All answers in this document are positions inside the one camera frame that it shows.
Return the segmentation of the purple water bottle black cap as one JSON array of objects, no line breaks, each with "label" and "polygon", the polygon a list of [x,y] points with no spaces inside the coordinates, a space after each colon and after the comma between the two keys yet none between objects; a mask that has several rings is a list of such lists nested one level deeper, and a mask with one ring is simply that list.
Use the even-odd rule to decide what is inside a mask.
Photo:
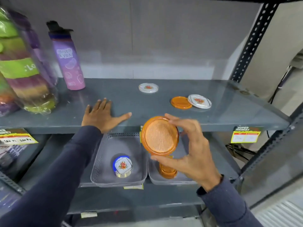
[{"label": "purple water bottle black cap", "polygon": [[83,72],[75,44],[71,38],[73,30],[59,26],[56,21],[48,21],[46,25],[67,88],[73,91],[84,89],[85,80]]}]

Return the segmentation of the clear pack of purple cloths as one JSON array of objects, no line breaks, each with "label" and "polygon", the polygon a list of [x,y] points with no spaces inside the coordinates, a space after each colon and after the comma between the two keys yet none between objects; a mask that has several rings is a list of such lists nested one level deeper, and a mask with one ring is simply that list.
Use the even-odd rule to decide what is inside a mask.
[{"label": "clear pack of purple cloths", "polygon": [[0,117],[18,110],[20,110],[20,107],[16,103],[16,96],[2,73],[0,73]]}]

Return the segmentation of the person's right forearm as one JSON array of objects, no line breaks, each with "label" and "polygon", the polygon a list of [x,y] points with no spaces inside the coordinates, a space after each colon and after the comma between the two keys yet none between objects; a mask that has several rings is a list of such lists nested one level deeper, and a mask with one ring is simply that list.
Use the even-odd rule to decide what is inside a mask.
[{"label": "person's right forearm", "polygon": [[224,176],[212,190],[207,192],[199,187],[196,194],[214,216],[219,227],[263,227],[229,179]]}]

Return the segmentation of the dark packaged goods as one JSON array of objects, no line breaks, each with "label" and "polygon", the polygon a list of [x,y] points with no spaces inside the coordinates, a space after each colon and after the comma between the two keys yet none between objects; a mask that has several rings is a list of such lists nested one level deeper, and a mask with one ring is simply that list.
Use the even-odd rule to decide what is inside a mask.
[{"label": "dark packaged goods", "polygon": [[28,145],[0,145],[0,168],[8,168]]}]

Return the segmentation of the person's right hand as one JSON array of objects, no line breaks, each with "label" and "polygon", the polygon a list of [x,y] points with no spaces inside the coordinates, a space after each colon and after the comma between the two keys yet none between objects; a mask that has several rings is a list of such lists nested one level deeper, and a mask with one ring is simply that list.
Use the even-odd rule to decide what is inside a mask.
[{"label": "person's right hand", "polygon": [[212,190],[222,179],[210,152],[209,141],[204,137],[200,123],[195,119],[180,119],[170,114],[165,114],[169,122],[179,126],[189,139],[188,163],[189,169],[176,169],[188,178],[193,179],[205,191]]}]

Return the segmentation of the round white floral lid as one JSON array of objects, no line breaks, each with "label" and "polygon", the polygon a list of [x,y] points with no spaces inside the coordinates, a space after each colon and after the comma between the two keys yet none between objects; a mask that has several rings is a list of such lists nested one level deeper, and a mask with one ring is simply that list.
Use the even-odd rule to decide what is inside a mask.
[{"label": "round white floral lid", "polygon": [[154,83],[142,83],[138,86],[138,89],[143,93],[155,93],[159,90],[158,85]]}]

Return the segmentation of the person's left forearm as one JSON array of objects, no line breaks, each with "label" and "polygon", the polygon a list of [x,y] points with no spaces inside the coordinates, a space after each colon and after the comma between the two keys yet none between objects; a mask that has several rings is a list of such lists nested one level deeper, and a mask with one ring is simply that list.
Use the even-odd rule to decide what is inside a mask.
[{"label": "person's left forearm", "polygon": [[82,126],[46,173],[0,218],[0,227],[61,227],[103,134]]}]

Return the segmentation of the large orange round plastic lid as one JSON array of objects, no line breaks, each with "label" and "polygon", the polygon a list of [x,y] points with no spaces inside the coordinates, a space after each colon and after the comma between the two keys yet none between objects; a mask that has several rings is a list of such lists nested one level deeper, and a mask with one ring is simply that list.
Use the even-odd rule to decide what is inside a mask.
[{"label": "large orange round plastic lid", "polygon": [[151,155],[169,156],[179,143],[179,130],[168,118],[156,116],[142,126],[140,141]]}]

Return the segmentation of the yellow red shelf price label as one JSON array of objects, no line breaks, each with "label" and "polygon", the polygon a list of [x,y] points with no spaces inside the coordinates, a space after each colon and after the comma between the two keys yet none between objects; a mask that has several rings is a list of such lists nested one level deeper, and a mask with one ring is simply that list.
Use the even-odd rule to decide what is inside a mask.
[{"label": "yellow red shelf price label", "polygon": [[235,126],[230,143],[256,143],[262,130],[262,127]]},{"label": "yellow red shelf price label", "polygon": [[30,145],[39,143],[24,128],[0,128],[0,146]]}]

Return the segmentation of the white ribbed panel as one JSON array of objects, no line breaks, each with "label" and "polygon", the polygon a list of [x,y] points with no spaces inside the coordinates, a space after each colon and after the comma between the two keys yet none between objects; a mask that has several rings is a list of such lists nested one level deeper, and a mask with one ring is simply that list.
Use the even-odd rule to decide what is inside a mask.
[{"label": "white ribbed panel", "polygon": [[284,200],[256,212],[263,227],[303,227],[303,208]]}]

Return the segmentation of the squarish white floral lid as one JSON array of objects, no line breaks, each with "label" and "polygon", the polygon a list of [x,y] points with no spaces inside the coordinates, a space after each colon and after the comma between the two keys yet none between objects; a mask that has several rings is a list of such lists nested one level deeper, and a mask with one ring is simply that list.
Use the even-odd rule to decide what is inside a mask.
[{"label": "squarish white floral lid", "polygon": [[199,109],[210,109],[212,106],[212,103],[208,98],[197,94],[189,95],[187,100],[192,106]]}]

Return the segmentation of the orange plastic jar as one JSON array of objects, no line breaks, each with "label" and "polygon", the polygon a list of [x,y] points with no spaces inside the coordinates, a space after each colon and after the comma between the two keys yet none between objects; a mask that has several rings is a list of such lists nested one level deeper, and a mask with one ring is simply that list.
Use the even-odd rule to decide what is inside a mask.
[{"label": "orange plastic jar", "polygon": [[159,163],[158,172],[165,179],[173,179],[176,177],[176,175],[178,173],[178,171],[176,169],[165,166],[161,163]]}]

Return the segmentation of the person's left hand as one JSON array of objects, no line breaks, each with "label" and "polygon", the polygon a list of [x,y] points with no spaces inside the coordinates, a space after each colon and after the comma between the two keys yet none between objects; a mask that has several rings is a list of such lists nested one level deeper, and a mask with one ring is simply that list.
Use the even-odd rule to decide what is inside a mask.
[{"label": "person's left hand", "polygon": [[108,133],[110,130],[118,126],[119,124],[114,123],[114,118],[111,115],[112,101],[107,100],[107,111],[101,111],[101,102],[98,100],[92,107],[90,116],[83,116],[81,126],[94,126],[98,128],[101,133]]}]

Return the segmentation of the floral tin with blue rim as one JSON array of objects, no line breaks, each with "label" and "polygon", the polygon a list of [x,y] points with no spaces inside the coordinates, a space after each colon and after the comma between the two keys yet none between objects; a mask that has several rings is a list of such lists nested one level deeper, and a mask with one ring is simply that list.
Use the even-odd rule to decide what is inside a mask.
[{"label": "floral tin with blue rim", "polygon": [[127,178],[131,175],[132,161],[128,155],[121,155],[114,159],[112,169],[118,178]]}]

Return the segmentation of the small orange round lid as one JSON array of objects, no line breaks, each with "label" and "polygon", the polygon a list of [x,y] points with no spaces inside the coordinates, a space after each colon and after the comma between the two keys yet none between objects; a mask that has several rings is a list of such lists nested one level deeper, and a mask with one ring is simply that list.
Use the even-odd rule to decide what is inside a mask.
[{"label": "small orange round lid", "polygon": [[184,96],[173,97],[170,103],[173,107],[181,110],[188,110],[192,107],[192,104],[189,103],[188,98]]}]

